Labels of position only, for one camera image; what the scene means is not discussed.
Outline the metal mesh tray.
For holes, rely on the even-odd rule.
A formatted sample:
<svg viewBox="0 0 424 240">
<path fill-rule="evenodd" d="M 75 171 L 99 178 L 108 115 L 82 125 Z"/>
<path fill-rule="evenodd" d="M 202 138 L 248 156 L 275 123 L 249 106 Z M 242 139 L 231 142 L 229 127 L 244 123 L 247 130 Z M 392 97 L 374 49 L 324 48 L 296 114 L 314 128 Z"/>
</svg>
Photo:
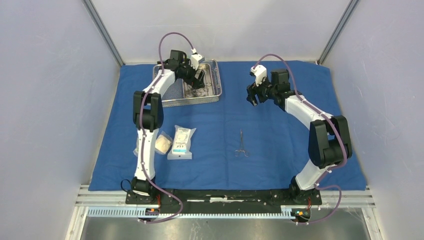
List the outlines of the metal mesh tray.
<svg viewBox="0 0 424 240">
<path fill-rule="evenodd" d="M 205 73 L 205 87 L 194 89 L 182 79 L 177 79 L 162 95 L 163 107 L 177 107 L 217 102 L 223 92 L 218 62 L 205 60 L 199 69 Z"/>
</svg>

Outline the white sterile packet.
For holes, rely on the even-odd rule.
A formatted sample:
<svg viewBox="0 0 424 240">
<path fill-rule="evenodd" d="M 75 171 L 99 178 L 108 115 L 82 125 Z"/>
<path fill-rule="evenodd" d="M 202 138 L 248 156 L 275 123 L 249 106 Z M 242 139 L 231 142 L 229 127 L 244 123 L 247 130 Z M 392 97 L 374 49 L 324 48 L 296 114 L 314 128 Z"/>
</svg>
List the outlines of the white sterile packet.
<svg viewBox="0 0 424 240">
<path fill-rule="evenodd" d="M 191 160 L 193 154 L 191 149 L 191 138 L 196 128 L 185 128 L 175 125 L 175 135 L 173 138 L 171 150 L 167 155 L 168 160 Z"/>
</svg>

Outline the green sterile packet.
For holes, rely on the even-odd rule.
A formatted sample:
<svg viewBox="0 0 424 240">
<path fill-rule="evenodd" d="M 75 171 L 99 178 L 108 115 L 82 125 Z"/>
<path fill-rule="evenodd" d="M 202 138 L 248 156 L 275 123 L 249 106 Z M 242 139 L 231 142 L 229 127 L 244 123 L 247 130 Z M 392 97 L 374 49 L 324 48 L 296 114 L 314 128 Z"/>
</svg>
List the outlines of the green sterile packet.
<svg viewBox="0 0 424 240">
<path fill-rule="evenodd" d="M 137 157 L 139 155 L 139 140 L 137 139 L 135 142 L 135 148 L 133 150 L 133 154 Z"/>
</svg>

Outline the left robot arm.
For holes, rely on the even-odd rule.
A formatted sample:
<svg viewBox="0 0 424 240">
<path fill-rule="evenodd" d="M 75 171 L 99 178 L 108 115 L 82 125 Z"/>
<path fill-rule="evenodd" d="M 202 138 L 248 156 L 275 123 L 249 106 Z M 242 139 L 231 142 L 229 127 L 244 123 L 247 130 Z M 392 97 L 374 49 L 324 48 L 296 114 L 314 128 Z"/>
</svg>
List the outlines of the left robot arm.
<svg viewBox="0 0 424 240">
<path fill-rule="evenodd" d="M 192 48 L 191 55 L 184 51 L 171 50 L 167 60 L 160 60 L 160 69 L 152 82 L 142 91 L 133 95 L 133 121 L 137 128 L 138 156 L 131 191 L 145 204 L 153 203 L 157 198 L 154 186 L 155 142 L 164 122 L 162 96 L 178 79 L 192 89 L 205 87 L 205 73 L 199 68 L 204 56 Z"/>
</svg>

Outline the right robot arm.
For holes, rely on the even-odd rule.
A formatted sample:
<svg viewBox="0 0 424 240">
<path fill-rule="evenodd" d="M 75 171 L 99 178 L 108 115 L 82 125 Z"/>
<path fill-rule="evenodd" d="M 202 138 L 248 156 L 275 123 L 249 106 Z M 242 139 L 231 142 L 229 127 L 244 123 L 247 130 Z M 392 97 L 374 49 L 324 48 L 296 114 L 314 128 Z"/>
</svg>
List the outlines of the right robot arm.
<svg viewBox="0 0 424 240">
<path fill-rule="evenodd" d="M 322 179 L 334 169 L 346 165 L 352 156 L 348 121 L 343 115 L 329 114 L 308 101 L 297 90 L 295 83 L 289 82 L 289 69 L 277 69 L 268 76 L 267 69 L 258 65 L 252 67 L 249 74 L 255 80 L 246 88 L 246 99 L 253 106 L 272 100 L 309 131 L 309 159 L 293 177 L 288 191 L 293 203 L 302 204 L 309 198 L 309 191 L 320 190 Z"/>
</svg>

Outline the beige gauze packet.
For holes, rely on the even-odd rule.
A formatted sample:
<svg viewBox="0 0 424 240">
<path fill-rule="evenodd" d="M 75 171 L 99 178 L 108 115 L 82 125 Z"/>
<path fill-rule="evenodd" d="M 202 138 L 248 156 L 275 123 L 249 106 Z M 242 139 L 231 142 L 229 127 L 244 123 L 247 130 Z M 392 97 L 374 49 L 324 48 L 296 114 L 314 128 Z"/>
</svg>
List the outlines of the beige gauze packet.
<svg viewBox="0 0 424 240">
<path fill-rule="evenodd" d="M 165 155 L 171 148 L 173 139 L 164 131 L 162 131 L 155 140 L 155 152 L 160 155 Z"/>
</svg>

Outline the blue surgical wrap cloth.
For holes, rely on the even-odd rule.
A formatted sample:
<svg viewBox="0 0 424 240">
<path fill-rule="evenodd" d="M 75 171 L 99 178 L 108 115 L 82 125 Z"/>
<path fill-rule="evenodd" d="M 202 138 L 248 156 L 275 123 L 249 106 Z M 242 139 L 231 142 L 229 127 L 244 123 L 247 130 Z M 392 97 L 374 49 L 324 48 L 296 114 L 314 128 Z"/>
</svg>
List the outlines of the blue surgical wrap cloth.
<svg viewBox="0 0 424 240">
<path fill-rule="evenodd" d="M 254 81 L 252 62 L 219 62 L 222 95 L 212 103 L 164 108 L 161 131 L 175 134 L 175 125 L 194 129 L 192 159 L 168 160 L 156 154 L 155 182 L 163 189 L 285 189 L 308 162 L 307 128 L 271 100 L 257 106 L 247 100 Z M 92 173 L 90 191 L 118 191 L 136 171 L 133 154 L 138 138 L 133 122 L 133 95 L 149 85 L 151 64 L 120 69 L 117 92 Z M 235 156 L 240 129 L 249 157 Z"/>
</svg>

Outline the steel hemostat forceps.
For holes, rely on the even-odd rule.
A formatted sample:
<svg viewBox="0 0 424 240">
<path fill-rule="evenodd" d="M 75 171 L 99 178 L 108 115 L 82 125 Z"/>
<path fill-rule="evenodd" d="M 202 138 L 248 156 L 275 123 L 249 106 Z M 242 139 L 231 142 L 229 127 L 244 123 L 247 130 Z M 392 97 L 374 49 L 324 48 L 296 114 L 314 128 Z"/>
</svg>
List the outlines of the steel hemostat forceps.
<svg viewBox="0 0 424 240">
<path fill-rule="evenodd" d="M 250 156 L 250 152 L 245 149 L 244 135 L 243 135 L 243 130 L 242 129 L 240 129 L 240 135 L 239 136 L 240 136 L 239 148 L 234 151 L 234 156 L 235 157 L 240 157 L 241 155 L 243 155 L 245 157 L 249 157 Z"/>
</svg>

